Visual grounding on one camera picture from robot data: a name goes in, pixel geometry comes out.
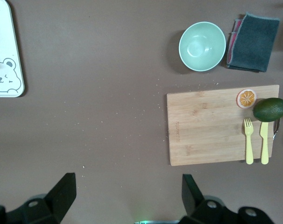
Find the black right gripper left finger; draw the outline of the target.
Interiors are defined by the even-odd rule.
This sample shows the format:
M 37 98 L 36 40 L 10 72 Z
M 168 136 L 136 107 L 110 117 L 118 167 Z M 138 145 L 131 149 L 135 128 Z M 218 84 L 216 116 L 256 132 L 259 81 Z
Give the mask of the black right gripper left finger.
M 77 195 L 75 173 L 66 173 L 44 196 L 36 196 L 8 213 L 9 224 L 59 224 Z

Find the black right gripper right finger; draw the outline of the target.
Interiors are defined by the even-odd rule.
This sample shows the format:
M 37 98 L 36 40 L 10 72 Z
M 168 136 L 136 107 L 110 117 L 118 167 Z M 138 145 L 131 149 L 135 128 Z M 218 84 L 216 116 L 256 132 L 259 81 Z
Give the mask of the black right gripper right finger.
M 182 201 L 186 216 L 181 224 L 238 224 L 238 214 L 214 199 L 205 199 L 192 175 L 182 176 Z

